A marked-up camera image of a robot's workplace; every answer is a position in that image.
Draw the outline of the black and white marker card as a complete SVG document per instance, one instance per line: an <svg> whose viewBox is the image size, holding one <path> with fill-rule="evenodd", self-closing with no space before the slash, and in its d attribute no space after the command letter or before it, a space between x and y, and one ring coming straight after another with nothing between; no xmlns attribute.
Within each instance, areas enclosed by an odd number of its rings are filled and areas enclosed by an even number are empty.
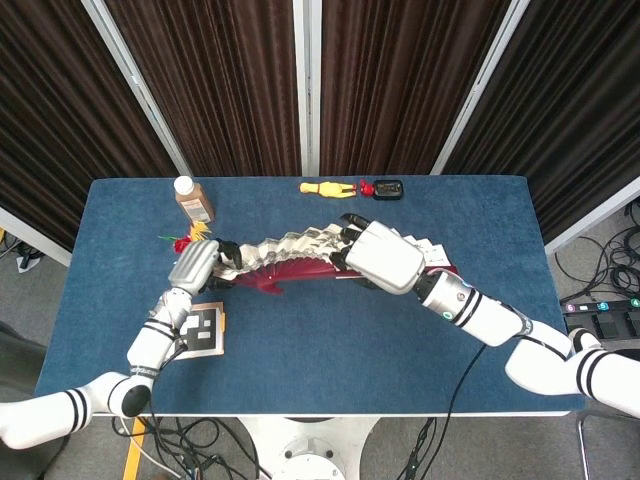
<svg viewBox="0 0 640 480"><path fill-rule="evenodd" d="M222 356L225 330L226 313L222 302L193 305L180 328L180 338L186 349L177 359Z"/></svg>

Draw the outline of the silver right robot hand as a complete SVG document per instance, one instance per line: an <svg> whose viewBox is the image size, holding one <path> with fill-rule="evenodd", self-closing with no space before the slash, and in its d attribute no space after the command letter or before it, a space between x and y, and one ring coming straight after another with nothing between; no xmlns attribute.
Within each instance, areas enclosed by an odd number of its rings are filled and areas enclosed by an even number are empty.
<svg viewBox="0 0 640 480"><path fill-rule="evenodd" d="M348 224L340 232L346 246L330 254L331 262L340 270L358 272L388 293L408 293L425 268L422 251L378 221L354 213L340 219Z"/></svg>

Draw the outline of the white partition rail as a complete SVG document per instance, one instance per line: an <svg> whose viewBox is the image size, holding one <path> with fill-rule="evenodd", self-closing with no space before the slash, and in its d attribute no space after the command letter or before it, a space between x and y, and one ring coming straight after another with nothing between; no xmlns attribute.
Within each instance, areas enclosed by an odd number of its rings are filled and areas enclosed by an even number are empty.
<svg viewBox="0 0 640 480"><path fill-rule="evenodd" d="M69 250L2 207L0 207L0 227L3 227L9 233L36 248L52 260L65 267L70 266L72 253Z"/></svg>
<svg viewBox="0 0 640 480"><path fill-rule="evenodd" d="M640 176L637 176L624 188L591 210L588 214L580 218L551 241L547 242L544 246L545 255L551 256L557 250L582 235L585 231L594 227L599 222L606 219L638 197L640 197Z"/></svg>

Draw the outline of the blue table cloth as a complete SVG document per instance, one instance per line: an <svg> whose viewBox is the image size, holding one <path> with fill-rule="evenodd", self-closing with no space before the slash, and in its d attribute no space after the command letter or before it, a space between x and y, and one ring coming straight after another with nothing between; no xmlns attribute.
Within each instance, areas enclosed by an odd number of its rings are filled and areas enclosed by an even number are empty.
<svg viewBox="0 0 640 480"><path fill-rule="evenodd" d="M527 182L517 176L406 176L398 201L304 195L293 177L206 178L213 233L257 244L325 227L344 213L444 247L482 292L564 325ZM101 179L89 189L36 391L127 372L126 358L167 288L176 256L160 235L185 232L169 178ZM581 396L541 396L506 375L512 344L483 348L423 308L350 280L287 283L279 295L216 290L222 356L176 360L159 375L162 414L510 414L576 411Z"/></svg>

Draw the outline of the red-ribbed painted paper folding fan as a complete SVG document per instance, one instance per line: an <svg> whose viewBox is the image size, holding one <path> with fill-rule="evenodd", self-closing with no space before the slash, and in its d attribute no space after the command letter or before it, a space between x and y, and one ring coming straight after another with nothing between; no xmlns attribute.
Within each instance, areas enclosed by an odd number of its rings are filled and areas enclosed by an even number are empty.
<svg viewBox="0 0 640 480"><path fill-rule="evenodd" d="M244 285L266 293L279 293L281 282L336 278L362 280L379 288L358 272L340 270L331 262L330 254L346 246L340 238L343 228L335 224L322 230L310 227L301 233L289 232L280 239L267 238L257 245L243 244L240 246L242 267L236 268L231 259L221 258L206 286L214 290ZM402 237L422 251L425 268L421 274L457 272L442 246L411 235Z"/></svg>

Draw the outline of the black foot pedal unit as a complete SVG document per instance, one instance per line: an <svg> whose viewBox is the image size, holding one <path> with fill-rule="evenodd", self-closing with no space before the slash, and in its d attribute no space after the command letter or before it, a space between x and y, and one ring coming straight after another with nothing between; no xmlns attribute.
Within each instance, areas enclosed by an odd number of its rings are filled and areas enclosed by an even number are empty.
<svg viewBox="0 0 640 480"><path fill-rule="evenodd" d="M604 341L640 339L640 299L561 306L569 331L584 328Z"/></svg>

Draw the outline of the yellow rubber chicken toy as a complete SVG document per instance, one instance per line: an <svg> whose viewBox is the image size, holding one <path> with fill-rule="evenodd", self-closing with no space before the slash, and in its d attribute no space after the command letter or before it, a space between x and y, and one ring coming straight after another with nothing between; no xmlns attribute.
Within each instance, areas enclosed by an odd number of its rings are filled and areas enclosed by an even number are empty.
<svg viewBox="0 0 640 480"><path fill-rule="evenodd" d="M302 182L299 185L299 191L303 194L316 194L324 198L335 199L350 198L357 195L357 187L355 184L330 181L320 183Z"/></svg>

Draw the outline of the metal chair leg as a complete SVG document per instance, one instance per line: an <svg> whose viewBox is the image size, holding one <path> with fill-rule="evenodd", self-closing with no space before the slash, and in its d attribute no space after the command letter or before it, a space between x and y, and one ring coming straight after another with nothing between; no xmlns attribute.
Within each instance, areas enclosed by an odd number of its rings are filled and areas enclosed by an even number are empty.
<svg viewBox="0 0 640 480"><path fill-rule="evenodd" d="M591 480L590 472L589 472L589 461L588 461L588 455L587 455L586 438L585 438L585 422L590 416L594 416L594 415L595 413L592 410L587 410L585 412L581 412L576 417L576 433L577 433L577 439L578 439L582 475L584 480Z"/></svg>

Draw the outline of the black small device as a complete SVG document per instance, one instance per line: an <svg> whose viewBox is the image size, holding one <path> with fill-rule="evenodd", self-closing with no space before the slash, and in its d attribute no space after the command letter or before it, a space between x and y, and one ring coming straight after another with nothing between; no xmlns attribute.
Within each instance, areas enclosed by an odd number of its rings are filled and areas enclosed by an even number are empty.
<svg viewBox="0 0 640 480"><path fill-rule="evenodd" d="M404 196L404 186L400 180L373 180L369 182L361 179L359 190L363 196L379 201L396 201Z"/></svg>

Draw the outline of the brown curtain panel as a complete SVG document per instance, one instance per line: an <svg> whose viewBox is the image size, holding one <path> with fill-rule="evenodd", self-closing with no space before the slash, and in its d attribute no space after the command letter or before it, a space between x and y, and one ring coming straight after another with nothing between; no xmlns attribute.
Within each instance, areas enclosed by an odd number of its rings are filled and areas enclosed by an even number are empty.
<svg viewBox="0 0 640 480"><path fill-rule="evenodd" d="M300 175L292 0L105 1L195 175Z"/></svg>
<svg viewBox="0 0 640 480"><path fill-rule="evenodd" d="M525 177L545 241L640 177L640 0L530 0L444 170Z"/></svg>
<svg viewBox="0 0 640 480"><path fill-rule="evenodd" d="M323 0L320 172L427 174L510 0Z"/></svg>
<svg viewBox="0 0 640 480"><path fill-rule="evenodd" d="M0 0L0 208L70 250L94 180L176 172L81 0Z"/></svg>

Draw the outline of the brown bottle with white cap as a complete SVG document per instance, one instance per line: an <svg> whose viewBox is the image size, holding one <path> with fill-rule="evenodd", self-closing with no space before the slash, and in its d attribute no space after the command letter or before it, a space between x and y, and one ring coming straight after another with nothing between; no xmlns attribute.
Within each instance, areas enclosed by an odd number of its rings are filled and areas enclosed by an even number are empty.
<svg viewBox="0 0 640 480"><path fill-rule="evenodd" d="M191 222L211 223L215 211L202 186L189 176L179 176L174 182L175 200Z"/></svg>

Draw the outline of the white partition post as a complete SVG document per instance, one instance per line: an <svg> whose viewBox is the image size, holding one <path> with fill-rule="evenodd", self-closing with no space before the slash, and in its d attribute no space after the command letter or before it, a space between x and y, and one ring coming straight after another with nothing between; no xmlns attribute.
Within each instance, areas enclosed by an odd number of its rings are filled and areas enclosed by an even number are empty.
<svg viewBox="0 0 640 480"><path fill-rule="evenodd" d="M530 2L531 0L510 0L507 11L493 37L461 110L435 160L430 175L440 175L444 172Z"/></svg>
<svg viewBox="0 0 640 480"><path fill-rule="evenodd" d="M105 0L81 0L81 3L177 172L182 176L192 176L193 172L107 3Z"/></svg>
<svg viewBox="0 0 640 480"><path fill-rule="evenodd" d="M322 0L292 0L301 172L320 173Z"/></svg>

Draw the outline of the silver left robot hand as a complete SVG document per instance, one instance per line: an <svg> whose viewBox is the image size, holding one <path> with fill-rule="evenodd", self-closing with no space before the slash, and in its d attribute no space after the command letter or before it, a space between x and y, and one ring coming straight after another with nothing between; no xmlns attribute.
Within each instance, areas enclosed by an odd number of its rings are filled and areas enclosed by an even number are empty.
<svg viewBox="0 0 640 480"><path fill-rule="evenodd" d="M198 240L191 242L180 254L168 281L172 288L186 291L193 297L205 287L220 255L231 259L236 268L242 267L242 254L235 242Z"/></svg>

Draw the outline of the small red yellow flower toy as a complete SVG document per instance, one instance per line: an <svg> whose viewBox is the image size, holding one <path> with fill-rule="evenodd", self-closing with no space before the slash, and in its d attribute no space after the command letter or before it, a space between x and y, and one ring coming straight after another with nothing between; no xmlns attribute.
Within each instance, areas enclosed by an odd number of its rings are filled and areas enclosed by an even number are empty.
<svg viewBox="0 0 640 480"><path fill-rule="evenodd" d="M206 223L193 221L190 223L188 231L184 236L160 235L159 238L170 242L174 252L181 254L191 243L208 240L210 234L211 230Z"/></svg>

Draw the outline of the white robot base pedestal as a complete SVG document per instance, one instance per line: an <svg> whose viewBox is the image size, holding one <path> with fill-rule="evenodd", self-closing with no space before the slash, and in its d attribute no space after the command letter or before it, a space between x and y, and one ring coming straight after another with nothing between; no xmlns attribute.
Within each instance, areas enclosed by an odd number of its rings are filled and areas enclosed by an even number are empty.
<svg viewBox="0 0 640 480"><path fill-rule="evenodd" d="M239 421L258 453L258 480L361 480L364 446L379 419L252 415Z"/></svg>

